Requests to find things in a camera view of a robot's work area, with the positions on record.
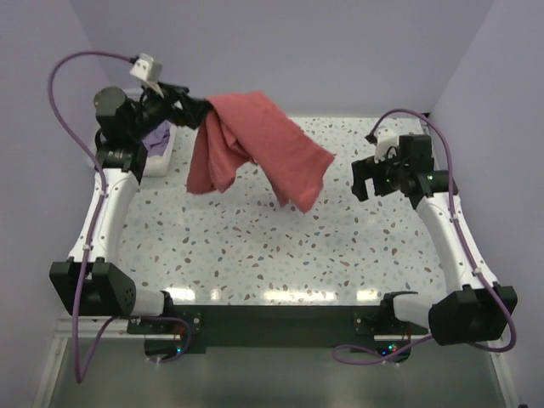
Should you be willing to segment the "salmon red t-shirt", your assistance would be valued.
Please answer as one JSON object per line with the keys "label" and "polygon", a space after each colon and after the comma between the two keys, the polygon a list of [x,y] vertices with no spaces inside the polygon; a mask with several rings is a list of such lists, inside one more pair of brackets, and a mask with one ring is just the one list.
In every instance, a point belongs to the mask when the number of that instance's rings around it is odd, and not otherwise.
{"label": "salmon red t-shirt", "polygon": [[303,213],[317,201],[334,155],[315,143],[262,92],[207,99],[212,109],[200,125],[186,180],[194,195],[225,192],[250,162],[262,168],[281,207]]}

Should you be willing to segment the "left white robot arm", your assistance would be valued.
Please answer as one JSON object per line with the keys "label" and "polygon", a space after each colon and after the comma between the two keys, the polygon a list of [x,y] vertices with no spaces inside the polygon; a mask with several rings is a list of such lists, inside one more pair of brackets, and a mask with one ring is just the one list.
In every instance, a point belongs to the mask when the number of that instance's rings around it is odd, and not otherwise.
{"label": "left white robot arm", "polygon": [[139,100],[118,87],[95,94],[99,130],[93,196],[82,231],[64,262],[54,262],[49,278],[72,317],[146,316],[157,333],[176,323],[172,299],[164,291],[137,289],[118,266],[118,246],[128,207],[144,176],[148,150],[143,140],[164,122],[198,128],[211,104],[189,95],[188,88],[159,83]]}

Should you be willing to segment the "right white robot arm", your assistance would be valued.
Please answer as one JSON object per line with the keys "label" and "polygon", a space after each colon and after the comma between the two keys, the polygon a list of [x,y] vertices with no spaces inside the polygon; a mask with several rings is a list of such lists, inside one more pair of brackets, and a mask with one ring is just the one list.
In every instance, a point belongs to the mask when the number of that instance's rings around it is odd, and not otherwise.
{"label": "right white robot arm", "polygon": [[432,140],[427,135],[370,133],[373,156],[352,164],[353,194],[368,200],[366,181],[375,196],[396,191],[409,199],[425,224],[445,276],[440,300],[416,292],[393,292],[381,301],[378,322],[396,334],[408,323],[429,330],[442,346],[467,343],[488,350],[511,322],[518,297],[503,286],[484,261],[464,218],[458,188],[446,170],[434,167]]}

